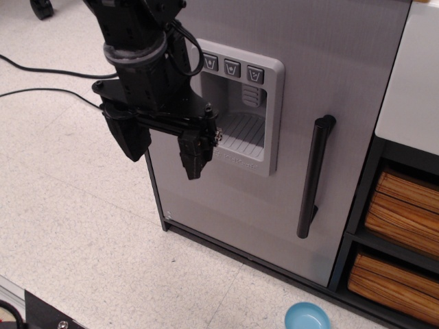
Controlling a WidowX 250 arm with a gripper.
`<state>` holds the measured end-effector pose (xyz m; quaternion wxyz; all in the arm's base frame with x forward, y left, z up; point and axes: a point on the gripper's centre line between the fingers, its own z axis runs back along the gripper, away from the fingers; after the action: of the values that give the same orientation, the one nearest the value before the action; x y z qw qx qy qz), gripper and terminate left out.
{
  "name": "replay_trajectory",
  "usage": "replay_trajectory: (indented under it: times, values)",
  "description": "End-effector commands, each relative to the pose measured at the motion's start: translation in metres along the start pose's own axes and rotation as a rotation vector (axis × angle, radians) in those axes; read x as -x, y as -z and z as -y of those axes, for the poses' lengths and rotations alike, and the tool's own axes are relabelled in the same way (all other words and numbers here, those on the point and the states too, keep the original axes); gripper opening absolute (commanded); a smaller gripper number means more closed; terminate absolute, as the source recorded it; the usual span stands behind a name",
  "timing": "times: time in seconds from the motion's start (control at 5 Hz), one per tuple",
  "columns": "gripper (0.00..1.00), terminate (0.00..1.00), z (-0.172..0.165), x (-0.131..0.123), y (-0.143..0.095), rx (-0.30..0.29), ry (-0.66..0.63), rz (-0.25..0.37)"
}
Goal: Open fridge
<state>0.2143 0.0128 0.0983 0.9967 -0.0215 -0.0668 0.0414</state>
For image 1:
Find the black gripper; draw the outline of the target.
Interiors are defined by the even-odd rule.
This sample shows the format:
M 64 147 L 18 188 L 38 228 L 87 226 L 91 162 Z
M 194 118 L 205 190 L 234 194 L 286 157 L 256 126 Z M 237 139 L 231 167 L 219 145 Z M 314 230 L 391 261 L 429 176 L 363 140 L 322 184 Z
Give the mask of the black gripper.
M 150 130 L 178 137 L 189 180 L 200 178 L 222 134 L 217 111 L 191 87 L 184 47 L 163 51 L 104 48 L 117 79 L 95 82 L 107 126 L 124 154 L 138 161 L 151 145 Z

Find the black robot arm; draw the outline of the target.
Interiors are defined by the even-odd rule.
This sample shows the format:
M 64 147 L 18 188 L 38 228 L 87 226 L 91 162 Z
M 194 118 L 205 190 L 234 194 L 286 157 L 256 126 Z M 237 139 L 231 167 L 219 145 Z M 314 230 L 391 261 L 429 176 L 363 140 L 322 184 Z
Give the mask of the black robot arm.
M 217 111 L 197 95 L 191 78 L 204 56 L 190 65 L 195 37 L 177 19 L 184 1 L 88 1 L 104 37 L 104 55 L 117 78 L 93 84 L 108 128 L 124 154 L 137 161 L 150 132 L 177 137 L 187 177 L 198 179 L 213 157 L 221 132 Z

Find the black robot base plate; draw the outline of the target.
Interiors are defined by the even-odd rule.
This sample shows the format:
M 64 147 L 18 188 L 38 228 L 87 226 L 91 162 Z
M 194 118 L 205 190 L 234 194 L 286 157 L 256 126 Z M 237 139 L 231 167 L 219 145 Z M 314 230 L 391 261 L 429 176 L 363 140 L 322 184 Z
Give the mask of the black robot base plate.
M 82 324 L 29 291 L 25 291 L 25 323 L 27 328 L 84 329 Z

